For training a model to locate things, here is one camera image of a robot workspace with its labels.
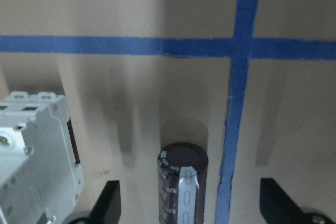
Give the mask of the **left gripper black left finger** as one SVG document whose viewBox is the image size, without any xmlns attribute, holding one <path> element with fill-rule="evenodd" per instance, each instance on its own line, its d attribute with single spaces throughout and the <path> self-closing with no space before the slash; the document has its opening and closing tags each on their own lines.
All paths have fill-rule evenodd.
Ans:
<svg viewBox="0 0 336 224">
<path fill-rule="evenodd" d="M 78 217 L 73 223 L 119 223 L 120 220 L 120 181 L 106 182 L 98 200 L 88 216 Z"/>
</svg>

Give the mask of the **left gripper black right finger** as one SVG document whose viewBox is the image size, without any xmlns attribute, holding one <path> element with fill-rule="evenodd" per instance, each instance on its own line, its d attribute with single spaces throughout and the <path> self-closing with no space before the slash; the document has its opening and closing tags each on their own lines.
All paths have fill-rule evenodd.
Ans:
<svg viewBox="0 0 336 224">
<path fill-rule="evenodd" d="M 304 212 L 273 178 L 260 179 L 259 210 L 266 223 L 335 223 L 325 214 Z"/>
</svg>

